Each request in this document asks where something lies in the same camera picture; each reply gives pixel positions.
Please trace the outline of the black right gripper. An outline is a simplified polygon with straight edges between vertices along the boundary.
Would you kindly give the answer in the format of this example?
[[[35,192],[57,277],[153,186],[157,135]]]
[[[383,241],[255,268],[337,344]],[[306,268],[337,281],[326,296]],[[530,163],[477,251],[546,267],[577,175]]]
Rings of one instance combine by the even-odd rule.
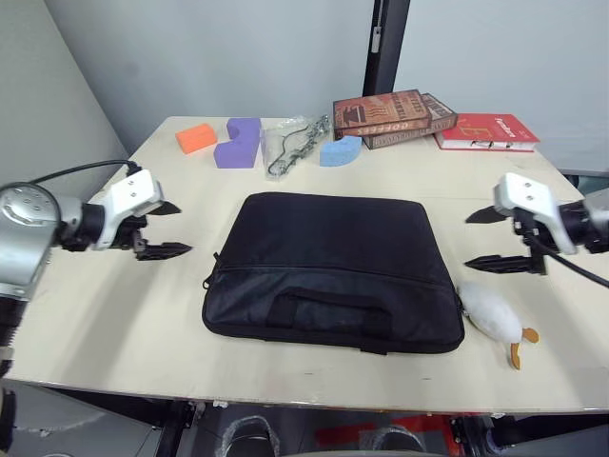
[[[498,212],[493,206],[489,206],[470,214],[465,219],[465,223],[494,224],[504,221],[506,218],[506,215]],[[487,255],[474,258],[464,264],[469,268],[496,274],[527,272],[546,275],[545,256],[548,248],[540,240],[533,213],[525,209],[514,209],[513,229],[528,246],[528,256]]]

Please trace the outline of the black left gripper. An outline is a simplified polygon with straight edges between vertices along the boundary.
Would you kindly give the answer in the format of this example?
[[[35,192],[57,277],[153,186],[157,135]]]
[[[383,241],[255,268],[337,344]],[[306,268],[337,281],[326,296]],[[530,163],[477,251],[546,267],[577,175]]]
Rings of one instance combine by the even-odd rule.
[[[152,211],[153,215],[171,215],[181,213],[176,205],[165,201]],[[110,248],[132,250],[138,261],[167,260],[186,254],[192,247],[183,243],[165,242],[160,245],[149,245],[142,235],[142,229],[147,226],[146,216],[129,216],[121,222]]]

